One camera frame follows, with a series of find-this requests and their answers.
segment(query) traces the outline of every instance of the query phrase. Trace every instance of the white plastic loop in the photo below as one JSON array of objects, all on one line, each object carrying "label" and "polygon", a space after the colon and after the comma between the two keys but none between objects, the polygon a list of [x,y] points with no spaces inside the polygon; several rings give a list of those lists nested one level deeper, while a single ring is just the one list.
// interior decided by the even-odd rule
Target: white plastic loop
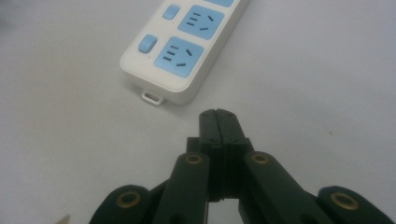
[{"label": "white plastic loop", "polygon": [[152,105],[161,105],[164,101],[164,98],[161,96],[157,96],[151,92],[143,91],[142,92],[143,100],[151,103]]}]

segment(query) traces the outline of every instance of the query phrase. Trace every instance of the extension socket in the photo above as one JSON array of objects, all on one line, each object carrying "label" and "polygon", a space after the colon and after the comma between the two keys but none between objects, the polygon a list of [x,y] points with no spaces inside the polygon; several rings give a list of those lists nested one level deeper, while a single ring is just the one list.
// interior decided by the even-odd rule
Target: extension socket
[{"label": "extension socket", "polygon": [[120,66],[146,101],[189,103],[249,0],[165,0]]}]

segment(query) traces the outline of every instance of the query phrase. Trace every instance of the outlet slot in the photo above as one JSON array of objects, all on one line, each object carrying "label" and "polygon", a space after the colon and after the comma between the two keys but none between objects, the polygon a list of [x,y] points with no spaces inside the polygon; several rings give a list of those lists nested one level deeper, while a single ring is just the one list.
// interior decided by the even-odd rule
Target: outlet slot
[{"label": "outlet slot", "polygon": [[222,12],[195,5],[190,8],[178,29],[208,40],[218,30],[223,18]]},{"label": "outlet slot", "polygon": [[173,36],[166,43],[154,64],[177,76],[188,77],[203,52],[202,46]]}]

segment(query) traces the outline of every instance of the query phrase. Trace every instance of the gray background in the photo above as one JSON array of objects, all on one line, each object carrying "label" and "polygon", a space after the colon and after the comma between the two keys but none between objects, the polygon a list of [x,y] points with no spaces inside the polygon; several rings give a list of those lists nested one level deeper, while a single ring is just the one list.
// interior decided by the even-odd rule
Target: gray background
[{"label": "gray background", "polygon": [[[0,223],[88,223],[172,172],[198,115],[234,112],[307,191],[396,220],[396,2],[252,0],[189,105],[146,104],[120,57],[160,0],[0,0]],[[209,223],[242,223],[237,201]]]}]

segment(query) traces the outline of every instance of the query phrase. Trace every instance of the brass screw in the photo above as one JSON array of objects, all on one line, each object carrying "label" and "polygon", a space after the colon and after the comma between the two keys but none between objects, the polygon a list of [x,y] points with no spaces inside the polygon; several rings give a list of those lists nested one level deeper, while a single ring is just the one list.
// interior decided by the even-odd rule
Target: brass screw
[{"label": "brass screw", "polygon": [[270,161],[270,159],[263,154],[254,154],[251,159],[258,164],[266,164]]},{"label": "brass screw", "polygon": [[331,195],[331,199],[335,204],[347,210],[356,210],[359,208],[359,203],[345,193],[335,192]]},{"label": "brass screw", "polygon": [[117,198],[117,206],[120,208],[130,208],[140,203],[141,196],[137,191],[126,191]]},{"label": "brass screw", "polygon": [[190,155],[188,157],[186,157],[186,162],[189,164],[199,164],[201,162],[203,162],[204,159],[202,159],[202,157],[198,156],[198,155]]}]

